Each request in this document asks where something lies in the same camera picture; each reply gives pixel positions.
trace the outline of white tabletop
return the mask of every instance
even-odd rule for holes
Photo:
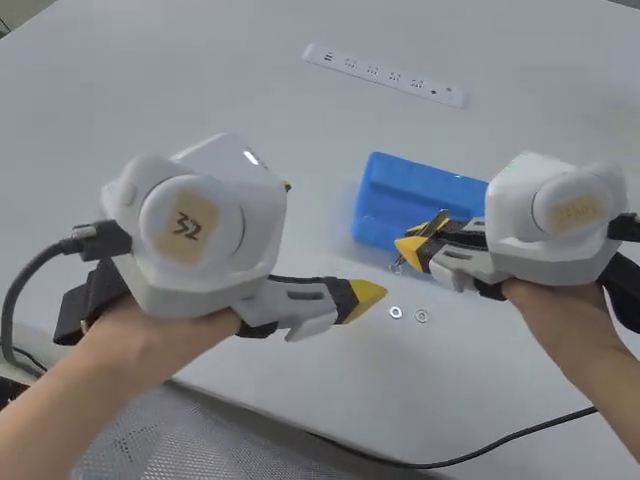
[[[449,81],[468,108],[302,62],[315,41]],[[232,339],[179,379],[404,460],[466,453],[587,401],[511,307],[389,274],[388,256],[349,241],[366,159],[488,179],[534,150],[640,174],[639,44],[640,11],[604,0],[58,0],[0,41],[0,287],[92,220],[98,188],[136,154],[238,131],[294,185],[277,272],[363,276],[390,294],[299,344]],[[53,331],[87,269],[62,262],[29,285],[20,321]],[[391,319],[392,305],[409,315]],[[411,318],[422,307],[426,325]],[[447,473],[624,480],[637,467],[594,416]]]

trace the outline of blue foam block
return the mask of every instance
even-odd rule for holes
[[[395,252],[393,241],[441,209],[455,220],[484,216],[487,182],[375,152],[356,200],[356,242]]]

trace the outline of outlet socket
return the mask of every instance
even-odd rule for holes
[[[466,95],[462,90],[444,82],[374,62],[357,55],[313,43],[302,57],[306,62],[336,72],[360,78],[368,82],[385,85],[412,95],[448,105],[464,108]]]

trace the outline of black wire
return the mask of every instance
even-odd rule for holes
[[[36,255],[25,267],[20,271],[18,276],[11,283],[11,286],[7,290],[7,295],[4,297],[4,303],[2,305],[2,317],[0,318],[0,345],[2,350],[2,356],[7,361],[8,364],[13,365],[20,370],[32,375],[36,378],[40,378],[46,368],[43,371],[40,371],[34,368],[32,365],[28,363],[24,363],[18,360],[15,356],[15,352],[18,351],[22,353],[26,357],[31,360],[35,365],[39,368],[42,368],[43,365],[38,362],[31,354],[25,352],[24,350],[20,351],[13,346],[13,314],[16,308],[16,303],[18,301],[18,297],[20,293],[24,289],[27,282],[33,277],[33,275],[40,270],[40,268],[47,263],[49,260],[57,257],[58,255],[69,254],[72,253],[70,250],[70,245],[68,240],[63,240],[61,242],[55,243],[53,245],[48,246],[38,255]]]
[[[27,352],[26,350],[20,348],[20,347],[13,347],[13,350],[17,353],[19,353],[20,355],[23,355],[25,357],[27,357],[29,360],[31,360],[31,362],[38,367],[39,369],[41,369],[43,372],[46,372],[48,369],[47,367],[40,361],[38,360],[36,357],[34,357],[31,353]]]
[[[407,462],[400,462],[397,460],[391,460],[388,458],[378,457],[376,455],[363,452],[362,450],[358,450],[356,448],[348,447],[346,445],[341,444],[340,442],[336,442],[335,440],[331,440],[321,435],[316,435],[313,433],[311,435],[322,440],[325,443],[328,443],[329,445],[333,445],[334,447],[339,448],[340,450],[344,450],[346,452],[351,453],[352,455],[363,458],[370,462],[378,463],[380,465],[385,465],[387,467],[406,468],[411,470],[433,470],[435,468],[451,467],[453,465],[458,465],[463,462],[468,462],[469,460],[478,458],[481,455],[484,455],[486,453],[491,452],[492,450],[495,450],[498,447],[501,447],[505,443],[512,442],[513,440],[517,440],[518,438],[526,437],[527,435],[531,435],[532,433],[546,430],[547,428],[555,427],[563,423],[571,422],[573,420],[578,420],[579,418],[583,418],[583,417],[586,417],[587,415],[592,415],[597,412],[598,410],[596,409],[596,407],[589,407],[583,410],[578,410],[576,412],[569,413],[567,415],[563,415],[561,417],[557,417],[557,418],[548,420],[546,422],[542,422],[537,425],[524,428],[518,432],[506,435],[501,439],[496,440],[495,442],[490,443],[489,445],[482,447],[479,450],[476,450],[475,452],[467,453],[466,455],[462,455],[457,458],[452,458],[451,460],[445,460],[443,462],[435,462],[435,463],[407,463]]]
[[[9,28],[9,25],[7,25],[7,24],[5,23],[5,21],[2,19],[2,17],[0,17],[0,23],[1,23],[2,25],[4,25],[4,28],[6,28],[6,29],[7,29],[7,32],[11,32],[11,29]]]

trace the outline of number 32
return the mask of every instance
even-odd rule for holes
[[[186,213],[178,212],[178,215],[180,215],[176,220],[178,228],[173,230],[171,233],[174,235],[182,235],[184,238],[195,240],[197,242],[199,240],[198,234],[202,230],[202,225]]]

